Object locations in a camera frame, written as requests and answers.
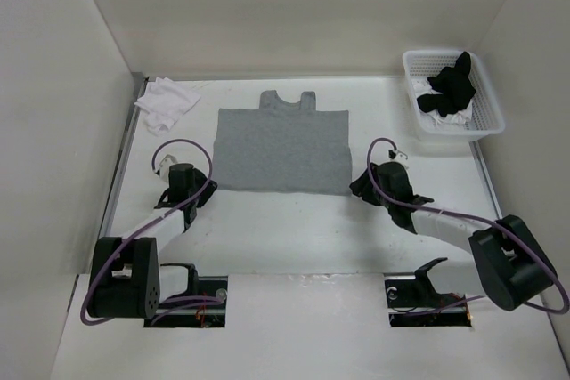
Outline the grey tank top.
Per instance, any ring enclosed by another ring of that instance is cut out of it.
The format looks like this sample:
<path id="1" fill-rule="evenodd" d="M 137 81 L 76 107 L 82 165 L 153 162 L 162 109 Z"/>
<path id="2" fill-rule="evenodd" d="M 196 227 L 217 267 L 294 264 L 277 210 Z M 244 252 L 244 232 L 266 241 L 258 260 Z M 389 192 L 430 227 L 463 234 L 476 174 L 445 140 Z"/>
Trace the grey tank top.
<path id="1" fill-rule="evenodd" d="M 345 196 L 352 181 L 349 112 L 319 111 L 316 93 L 297 102 L 276 91 L 257 109 L 220 109 L 213 178 L 222 190 Z"/>

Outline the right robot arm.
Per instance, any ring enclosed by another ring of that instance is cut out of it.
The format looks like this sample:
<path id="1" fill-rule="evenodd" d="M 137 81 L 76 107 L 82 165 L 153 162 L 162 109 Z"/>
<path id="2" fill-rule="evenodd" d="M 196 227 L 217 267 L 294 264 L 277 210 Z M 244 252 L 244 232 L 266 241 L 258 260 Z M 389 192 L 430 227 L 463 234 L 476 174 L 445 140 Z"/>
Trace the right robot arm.
<path id="1" fill-rule="evenodd" d="M 442 209 L 432 198 L 414 192 L 406 169 L 398 162 L 370 163 L 349 189 L 363 202 L 385 208 L 397 227 L 470 254 L 473 265 L 467 268 L 466 293 L 484 296 L 504 311 L 514 311 L 560 284 L 521 218 L 508 215 L 491 221 Z"/>

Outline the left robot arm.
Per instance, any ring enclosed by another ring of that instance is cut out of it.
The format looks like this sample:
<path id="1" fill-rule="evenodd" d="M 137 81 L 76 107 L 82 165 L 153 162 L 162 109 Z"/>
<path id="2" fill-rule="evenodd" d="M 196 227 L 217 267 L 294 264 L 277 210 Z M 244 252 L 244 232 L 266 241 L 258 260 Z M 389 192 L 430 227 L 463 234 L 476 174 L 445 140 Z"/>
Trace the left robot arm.
<path id="1" fill-rule="evenodd" d="M 89 288 L 81 309 L 86 325 L 110 319 L 151 319 L 160 306 L 191 307 L 219 300 L 200 292 L 191 263 L 161 263 L 161 251 L 183 235 L 218 184 L 195 166 L 170 166 L 167 189 L 151 217 L 123 236 L 103 237 L 94 247 Z"/>

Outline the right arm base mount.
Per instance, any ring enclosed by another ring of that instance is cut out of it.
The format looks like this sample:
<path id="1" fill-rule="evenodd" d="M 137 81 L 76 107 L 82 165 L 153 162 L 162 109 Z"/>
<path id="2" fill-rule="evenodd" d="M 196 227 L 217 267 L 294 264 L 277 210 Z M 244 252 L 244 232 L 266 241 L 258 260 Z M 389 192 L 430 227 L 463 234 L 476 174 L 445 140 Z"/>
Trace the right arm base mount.
<path id="1" fill-rule="evenodd" d="M 427 279 L 415 275 L 385 276 L 388 320 L 391 327 L 471 327 L 468 306 L 446 306 L 463 295 L 441 294 Z"/>

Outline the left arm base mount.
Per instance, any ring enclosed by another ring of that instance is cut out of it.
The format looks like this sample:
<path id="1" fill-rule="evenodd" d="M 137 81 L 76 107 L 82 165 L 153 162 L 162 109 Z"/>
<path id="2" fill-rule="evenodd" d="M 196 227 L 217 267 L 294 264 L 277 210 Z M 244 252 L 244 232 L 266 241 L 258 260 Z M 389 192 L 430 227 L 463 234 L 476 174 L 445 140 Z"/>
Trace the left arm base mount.
<path id="1" fill-rule="evenodd" d="M 224 328 L 229 278 L 198 277 L 194 288 L 168 297 L 145 328 Z"/>

